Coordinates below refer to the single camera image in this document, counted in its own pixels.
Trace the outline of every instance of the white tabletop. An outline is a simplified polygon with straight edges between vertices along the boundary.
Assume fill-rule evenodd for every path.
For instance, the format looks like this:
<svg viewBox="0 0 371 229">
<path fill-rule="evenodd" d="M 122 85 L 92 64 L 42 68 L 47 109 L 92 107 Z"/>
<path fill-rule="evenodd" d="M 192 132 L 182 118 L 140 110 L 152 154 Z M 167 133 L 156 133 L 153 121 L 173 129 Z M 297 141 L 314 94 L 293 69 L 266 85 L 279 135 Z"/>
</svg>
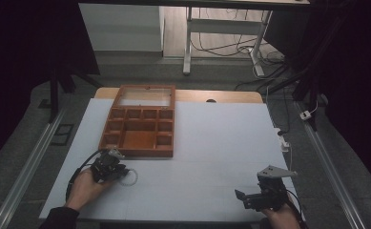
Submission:
<svg viewBox="0 0 371 229">
<path fill-rule="evenodd" d="M 74 170 L 97 150 L 112 103 L 90 101 L 41 219 L 64 204 Z M 174 157 L 122 163 L 138 172 L 137 183 L 130 187 L 116 183 L 82 210 L 81 219 L 259 221 L 263 214 L 245 210 L 235 189 L 259 193 L 257 172 L 269 164 L 286 169 L 266 105 L 246 103 L 176 102 Z M 292 180 L 283 181 L 295 193 Z"/>
</svg>

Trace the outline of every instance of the wooden floor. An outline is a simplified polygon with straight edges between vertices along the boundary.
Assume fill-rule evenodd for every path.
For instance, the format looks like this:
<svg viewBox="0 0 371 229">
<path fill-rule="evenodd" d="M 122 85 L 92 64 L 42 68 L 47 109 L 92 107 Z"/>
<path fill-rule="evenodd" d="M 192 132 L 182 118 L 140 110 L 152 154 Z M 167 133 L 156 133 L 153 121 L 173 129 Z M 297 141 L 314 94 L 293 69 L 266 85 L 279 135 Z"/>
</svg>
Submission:
<svg viewBox="0 0 371 229">
<path fill-rule="evenodd" d="M 164 57 L 183 57 L 186 42 L 186 8 L 165 7 L 165 32 L 164 32 Z M 233 9 L 207 9 L 193 8 L 193 18 L 221 19 L 221 20 L 248 20 L 260 21 L 261 10 L 233 10 Z M 221 55 L 210 52 L 199 51 L 192 47 L 192 57 L 227 57 L 227 58 L 250 58 L 246 53 L 237 53 L 237 43 L 239 47 L 253 46 L 256 36 L 239 34 L 216 34 L 198 33 L 191 35 L 192 43 L 200 50 L 211 49 L 222 46 L 229 46 L 222 49 L 212 50 Z M 273 52 L 275 49 L 269 44 L 260 47 L 263 55 Z"/>
</svg>

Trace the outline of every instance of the wooden compartment box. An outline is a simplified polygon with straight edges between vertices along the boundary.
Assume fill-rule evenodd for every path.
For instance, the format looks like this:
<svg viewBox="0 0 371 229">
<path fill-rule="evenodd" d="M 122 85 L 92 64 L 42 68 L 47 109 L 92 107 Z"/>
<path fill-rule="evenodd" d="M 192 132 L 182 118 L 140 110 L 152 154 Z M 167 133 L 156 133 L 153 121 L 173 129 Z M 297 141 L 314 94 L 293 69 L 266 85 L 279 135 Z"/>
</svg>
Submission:
<svg viewBox="0 0 371 229">
<path fill-rule="evenodd" d="M 113 101 L 99 149 L 124 156 L 172 157 L 175 86 L 122 85 Z"/>
</svg>

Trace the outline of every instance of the human hand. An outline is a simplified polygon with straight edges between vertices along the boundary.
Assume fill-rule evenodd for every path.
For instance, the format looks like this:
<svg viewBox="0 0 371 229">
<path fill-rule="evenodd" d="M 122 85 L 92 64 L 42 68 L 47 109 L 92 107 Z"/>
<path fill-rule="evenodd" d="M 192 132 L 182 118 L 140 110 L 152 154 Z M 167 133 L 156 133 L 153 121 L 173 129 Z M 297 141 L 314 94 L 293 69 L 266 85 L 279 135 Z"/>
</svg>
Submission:
<svg viewBox="0 0 371 229">
<path fill-rule="evenodd" d="M 82 207 L 96 199 L 112 184 L 112 181 L 96 183 L 93 181 L 93 172 L 91 169 L 85 169 L 75 179 L 72 185 L 72 191 L 64 206 L 80 211 Z"/>
<path fill-rule="evenodd" d="M 295 213 L 286 203 L 276 212 L 271 209 L 262 209 L 261 212 L 269 219 L 273 229 L 299 229 Z"/>
</svg>

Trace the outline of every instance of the white wall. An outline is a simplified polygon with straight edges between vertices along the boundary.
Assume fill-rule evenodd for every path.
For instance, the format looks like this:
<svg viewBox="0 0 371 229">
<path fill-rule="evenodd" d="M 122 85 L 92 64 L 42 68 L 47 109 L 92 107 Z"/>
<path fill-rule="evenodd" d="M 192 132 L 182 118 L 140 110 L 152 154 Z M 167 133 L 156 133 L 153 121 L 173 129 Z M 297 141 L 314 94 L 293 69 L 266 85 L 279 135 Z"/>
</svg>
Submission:
<svg viewBox="0 0 371 229">
<path fill-rule="evenodd" d="M 94 51 L 161 52 L 161 7 L 79 4 Z"/>
</svg>

